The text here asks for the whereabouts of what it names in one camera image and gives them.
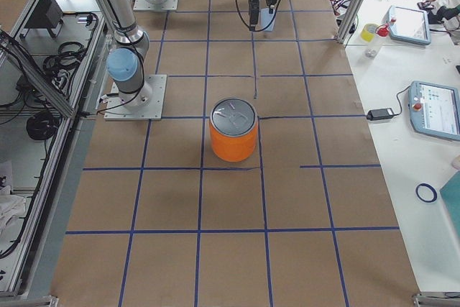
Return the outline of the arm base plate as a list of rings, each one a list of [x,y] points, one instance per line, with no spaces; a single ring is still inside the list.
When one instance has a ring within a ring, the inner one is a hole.
[[[175,11],[179,0],[135,0],[135,12],[166,12]]]
[[[109,98],[103,118],[106,121],[161,120],[166,86],[166,75],[147,75],[140,93],[129,101],[128,95],[119,93],[113,82],[111,92],[117,96]]]

